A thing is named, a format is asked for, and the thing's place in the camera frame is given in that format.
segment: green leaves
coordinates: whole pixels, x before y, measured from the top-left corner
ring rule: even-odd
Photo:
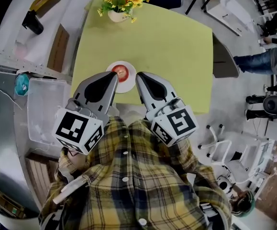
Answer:
[[[126,0],[111,0],[111,2],[115,6],[123,6],[126,3]]]

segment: plaid shirt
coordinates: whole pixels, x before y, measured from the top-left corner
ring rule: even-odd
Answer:
[[[60,173],[52,183],[39,216],[42,222],[63,207],[64,229],[191,229],[207,228],[200,203],[222,209],[231,226],[231,206],[209,166],[193,155],[188,140],[166,147],[150,131],[150,123],[136,121],[128,128],[111,117],[105,136],[86,156],[82,186],[60,205],[53,202],[67,180]],[[75,169],[61,152],[59,167]],[[194,184],[187,173],[196,175]]]

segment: shirt button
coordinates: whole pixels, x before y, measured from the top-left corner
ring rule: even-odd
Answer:
[[[144,225],[147,224],[147,221],[146,221],[146,219],[144,219],[144,218],[140,218],[140,219],[138,220],[138,222],[139,222],[139,224],[142,225],[142,226],[144,226]]]

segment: plastic storage box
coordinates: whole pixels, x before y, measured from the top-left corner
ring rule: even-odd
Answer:
[[[69,97],[70,85],[64,80],[30,79],[28,129],[31,140],[62,147],[51,131],[58,109],[67,105]]]

